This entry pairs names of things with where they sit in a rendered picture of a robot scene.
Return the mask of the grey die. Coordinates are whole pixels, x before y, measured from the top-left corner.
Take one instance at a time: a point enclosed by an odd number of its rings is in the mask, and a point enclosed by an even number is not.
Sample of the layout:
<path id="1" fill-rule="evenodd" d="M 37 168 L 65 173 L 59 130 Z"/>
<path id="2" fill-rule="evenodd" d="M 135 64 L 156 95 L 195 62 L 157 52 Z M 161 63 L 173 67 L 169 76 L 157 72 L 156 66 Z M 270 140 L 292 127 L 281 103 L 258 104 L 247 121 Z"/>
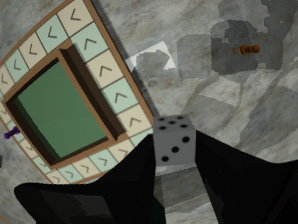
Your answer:
<path id="1" fill-rule="evenodd" d="M 196 128 L 188 115 L 153 117 L 156 167 L 194 163 Z"/>

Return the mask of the purple game pawn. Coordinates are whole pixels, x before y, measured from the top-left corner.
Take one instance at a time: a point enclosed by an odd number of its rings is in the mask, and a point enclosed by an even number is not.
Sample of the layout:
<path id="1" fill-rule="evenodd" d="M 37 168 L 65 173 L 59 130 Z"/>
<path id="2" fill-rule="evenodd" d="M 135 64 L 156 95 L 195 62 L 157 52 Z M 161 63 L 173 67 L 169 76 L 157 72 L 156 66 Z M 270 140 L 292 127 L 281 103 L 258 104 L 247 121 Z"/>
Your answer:
<path id="1" fill-rule="evenodd" d="M 8 133 L 4 133 L 5 139 L 11 139 L 12 135 L 19 135 L 19 129 L 17 129 L 16 125 L 13 127 L 12 131 L 9 131 Z"/>

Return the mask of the orange pawn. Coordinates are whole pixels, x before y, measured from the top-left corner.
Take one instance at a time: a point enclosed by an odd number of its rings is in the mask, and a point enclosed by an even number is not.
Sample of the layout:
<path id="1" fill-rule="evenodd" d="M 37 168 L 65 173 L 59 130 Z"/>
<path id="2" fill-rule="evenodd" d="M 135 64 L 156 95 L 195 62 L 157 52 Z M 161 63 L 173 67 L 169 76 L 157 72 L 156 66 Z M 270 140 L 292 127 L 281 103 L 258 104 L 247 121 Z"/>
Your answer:
<path id="1" fill-rule="evenodd" d="M 251 47 L 249 47 L 249 45 L 243 44 L 241 45 L 241 49 L 239 49 L 239 52 L 241 52 L 242 55 L 249 55 L 249 52 L 259 52 L 259 47 L 258 44 L 251 45 Z"/>

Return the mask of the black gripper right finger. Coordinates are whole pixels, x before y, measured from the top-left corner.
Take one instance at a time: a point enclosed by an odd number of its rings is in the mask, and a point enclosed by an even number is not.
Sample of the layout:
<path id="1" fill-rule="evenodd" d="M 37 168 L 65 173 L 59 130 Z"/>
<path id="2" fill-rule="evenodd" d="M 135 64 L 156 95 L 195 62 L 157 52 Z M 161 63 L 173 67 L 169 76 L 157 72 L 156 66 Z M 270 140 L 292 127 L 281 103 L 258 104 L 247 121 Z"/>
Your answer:
<path id="1" fill-rule="evenodd" d="M 194 161 L 218 224 L 273 224 L 298 192 L 298 160 L 271 163 L 197 129 Z"/>

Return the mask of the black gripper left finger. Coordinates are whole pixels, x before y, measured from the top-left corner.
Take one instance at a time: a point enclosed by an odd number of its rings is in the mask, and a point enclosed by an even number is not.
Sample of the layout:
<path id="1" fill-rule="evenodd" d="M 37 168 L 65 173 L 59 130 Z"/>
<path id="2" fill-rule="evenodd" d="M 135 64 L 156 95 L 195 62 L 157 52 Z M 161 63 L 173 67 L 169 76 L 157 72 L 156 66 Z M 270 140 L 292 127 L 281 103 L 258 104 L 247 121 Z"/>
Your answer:
<path id="1" fill-rule="evenodd" d="M 154 175 L 153 135 L 89 184 L 23 183 L 15 197 L 33 220 L 52 224 L 149 224 Z"/>

